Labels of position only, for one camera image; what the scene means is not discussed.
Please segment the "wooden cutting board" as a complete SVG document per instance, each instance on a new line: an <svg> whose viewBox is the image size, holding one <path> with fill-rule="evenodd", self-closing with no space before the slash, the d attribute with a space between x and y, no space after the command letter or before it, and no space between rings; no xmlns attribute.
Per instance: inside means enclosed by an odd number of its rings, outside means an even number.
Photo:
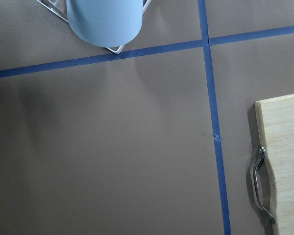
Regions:
<svg viewBox="0 0 294 235"><path fill-rule="evenodd" d="M275 235L294 235L294 94L255 102L260 145L252 167L256 205ZM270 203L260 201L257 170L265 163Z"/></svg>

